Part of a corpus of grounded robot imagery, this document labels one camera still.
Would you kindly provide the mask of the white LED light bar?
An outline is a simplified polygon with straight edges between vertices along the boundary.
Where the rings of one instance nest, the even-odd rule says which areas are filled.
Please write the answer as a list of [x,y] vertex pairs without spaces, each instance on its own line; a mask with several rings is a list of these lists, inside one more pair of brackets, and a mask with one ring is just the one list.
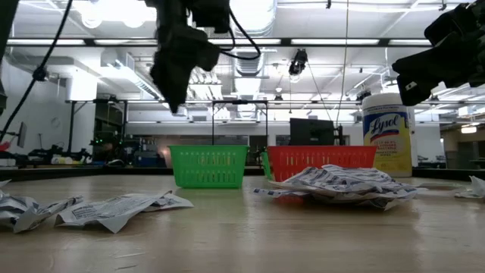
[[390,46],[431,46],[427,39],[391,39]]
[[292,45],[317,45],[317,46],[331,46],[331,45],[352,45],[352,46],[366,46],[377,45],[379,39],[292,39]]
[[[209,39],[210,43],[218,45],[218,46],[231,46],[234,44],[235,46],[246,46],[251,45],[252,42],[248,39],[236,38],[232,39]],[[281,44],[280,39],[253,39],[252,40],[258,46],[264,45],[279,45]]]
[[155,39],[95,39],[100,46],[156,46]]
[[[8,46],[48,46],[54,42],[53,39],[9,39]],[[83,46],[83,39],[59,39],[58,46]]]

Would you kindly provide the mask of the white blue alcohol wipe packet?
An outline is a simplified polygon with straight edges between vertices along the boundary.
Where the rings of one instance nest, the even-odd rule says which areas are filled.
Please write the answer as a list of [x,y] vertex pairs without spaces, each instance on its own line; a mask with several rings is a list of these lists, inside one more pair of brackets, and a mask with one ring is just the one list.
[[181,198],[172,193],[166,193],[160,199],[157,199],[154,203],[145,208],[143,212],[156,212],[171,209],[188,209],[193,207],[194,205],[188,199]]
[[18,234],[24,231],[31,231],[41,225],[41,223],[43,223],[47,218],[56,215],[73,205],[81,203],[82,201],[82,196],[76,196],[53,202],[47,206],[39,207],[37,209],[28,208],[16,220],[13,226],[13,232]]
[[163,195],[131,193],[98,202],[82,202],[60,212],[55,226],[84,227],[100,224],[113,234],[119,232],[134,216],[158,210],[167,204]]
[[38,202],[31,197],[12,196],[0,190],[0,226],[13,229],[23,213],[38,207]]

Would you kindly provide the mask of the Lysol wipes canister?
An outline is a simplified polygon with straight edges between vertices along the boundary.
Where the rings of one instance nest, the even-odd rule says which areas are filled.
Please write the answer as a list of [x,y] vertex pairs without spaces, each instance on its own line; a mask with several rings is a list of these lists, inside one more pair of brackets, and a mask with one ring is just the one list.
[[397,93],[380,93],[362,101],[363,137],[375,146],[374,167],[391,177],[412,175],[408,109]]

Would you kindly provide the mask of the silver ceiling air duct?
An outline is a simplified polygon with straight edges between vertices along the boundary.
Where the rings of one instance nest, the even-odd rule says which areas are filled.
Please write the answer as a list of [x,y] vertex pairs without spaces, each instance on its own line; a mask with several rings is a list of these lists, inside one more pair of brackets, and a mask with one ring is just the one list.
[[[268,38],[273,31],[277,0],[230,0],[241,27],[251,38]],[[256,100],[260,93],[265,53],[254,60],[235,59],[233,88],[238,99]]]

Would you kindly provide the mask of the black computer monitor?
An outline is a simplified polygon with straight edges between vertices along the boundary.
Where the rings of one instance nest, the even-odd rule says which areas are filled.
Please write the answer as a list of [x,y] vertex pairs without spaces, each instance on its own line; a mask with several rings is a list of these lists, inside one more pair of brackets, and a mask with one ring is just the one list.
[[334,144],[334,126],[332,121],[291,118],[291,146],[332,146]]

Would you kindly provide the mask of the blue box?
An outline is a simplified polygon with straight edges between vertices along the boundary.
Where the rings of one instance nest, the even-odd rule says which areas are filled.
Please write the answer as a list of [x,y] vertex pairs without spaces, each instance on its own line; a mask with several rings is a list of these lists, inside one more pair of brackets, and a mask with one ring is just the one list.
[[138,155],[138,166],[142,168],[166,168],[163,155],[158,152],[141,152]]

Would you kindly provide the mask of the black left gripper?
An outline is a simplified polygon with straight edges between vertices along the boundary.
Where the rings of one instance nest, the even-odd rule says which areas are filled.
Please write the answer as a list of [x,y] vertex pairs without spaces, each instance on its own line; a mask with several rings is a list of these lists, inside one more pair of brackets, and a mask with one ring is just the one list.
[[207,34],[187,23],[192,0],[151,0],[157,11],[155,38],[158,48],[151,69],[153,83],[172,113],[186,102],[189,78],[195,67],[211,71],[220,49]]

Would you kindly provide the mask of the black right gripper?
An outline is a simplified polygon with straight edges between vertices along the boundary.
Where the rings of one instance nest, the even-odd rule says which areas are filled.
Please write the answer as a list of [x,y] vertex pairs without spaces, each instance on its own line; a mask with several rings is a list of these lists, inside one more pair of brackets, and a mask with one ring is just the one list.
[[392,64],[403,105],[428,99],[441,82],[447,87],[485,84],[485,0],[461,3],[441,14],[424,36],[434,52],[410,55]]

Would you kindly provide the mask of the green plastic basket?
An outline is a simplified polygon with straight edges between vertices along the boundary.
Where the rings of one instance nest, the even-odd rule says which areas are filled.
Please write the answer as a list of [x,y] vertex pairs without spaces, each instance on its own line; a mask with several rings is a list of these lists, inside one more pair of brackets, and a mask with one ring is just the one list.
[[262,167],[263,167],[263,170],[264,170],[265,177],[268,180],[273,180],[270,162],[269,162],[269,157],[268,157],[268,154],[266,152],[261,153],[261,162],[262,162]]
[[175,184],[186,189],[236,189],[243,183],[248,146],[169,146]]

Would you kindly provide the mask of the white blue-striped bandage wrapper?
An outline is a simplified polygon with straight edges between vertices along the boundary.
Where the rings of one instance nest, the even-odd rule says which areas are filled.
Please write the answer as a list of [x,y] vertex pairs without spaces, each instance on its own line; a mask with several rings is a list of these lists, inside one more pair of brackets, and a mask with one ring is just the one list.
[[325,176],[326,174],[322,167],[307,167],[283,182],[273,182],[273,185],[288,189],[319,190],[331,193],[357,193],[335,191],[331,186],[325,184]]
[[383,193],[410,187],[376,168],[344,168],[337,165],[323,165],[322,169],[326,174],[325,184],[331,186],[335,191]]
[[419,193],[426,191],[422,188],[401,189],[387,193],[370,192],[364,194],[339,193],[335,196],[324,196],[313,193],[312,197],[318,202],[327,204],[343,204],[354,206],[372,206],[376,209],[389,210],[416,198]]
[[267,196],[275,199],[280,198],[282,196],[302,197],[302,196],[308,195],[308,193],[305,193],[302,191],[283,190],[283,189],[269,190],[269,189],[255,188],[252,192],[256,195]]

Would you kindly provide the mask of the small pale sachet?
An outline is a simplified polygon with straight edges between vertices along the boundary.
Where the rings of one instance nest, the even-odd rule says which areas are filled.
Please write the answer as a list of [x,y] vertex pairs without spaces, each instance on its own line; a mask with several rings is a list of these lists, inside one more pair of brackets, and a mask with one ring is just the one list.
[[470,176],[471,187],[468,190],[455,194],[456,198],[485,199],[485,180]]

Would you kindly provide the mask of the red plastic basket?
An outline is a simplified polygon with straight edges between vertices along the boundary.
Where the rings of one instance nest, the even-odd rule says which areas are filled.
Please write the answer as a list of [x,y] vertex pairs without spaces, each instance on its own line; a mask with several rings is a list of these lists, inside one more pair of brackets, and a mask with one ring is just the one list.
[[276,182],[307,167],[338,165],[344,168],[372,168],[376,146],[269,146],[267,153]]

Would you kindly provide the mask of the black background rig frame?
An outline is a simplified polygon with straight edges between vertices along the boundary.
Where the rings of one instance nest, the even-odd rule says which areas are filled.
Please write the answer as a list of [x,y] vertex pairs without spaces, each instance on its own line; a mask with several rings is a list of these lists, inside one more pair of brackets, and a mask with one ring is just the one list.
[[248,105],[252,104],[258,107],[259,105],[264,105],[264,115],[265,115],[265,136],[266,136],[266,141],[269,143],[269,130],[268,130],[268,100],[245,100],[245,99],[233,99],[233,100],[212,100],[210,102],[211,104],[211,144],[214,146],[215,145],[215,122],[214,122],[214,116],[215,116],[215,106],[217,104],[231,104],[231,105]]

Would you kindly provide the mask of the dark equipment rack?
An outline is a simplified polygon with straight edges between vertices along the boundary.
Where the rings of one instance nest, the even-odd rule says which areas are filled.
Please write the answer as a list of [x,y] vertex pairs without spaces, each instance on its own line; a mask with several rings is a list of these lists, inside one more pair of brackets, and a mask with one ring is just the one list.
[[95,105],[95,127],[92,139],[96,164],[121,167],[126,164],[122,135],[122,113],[112,104]]

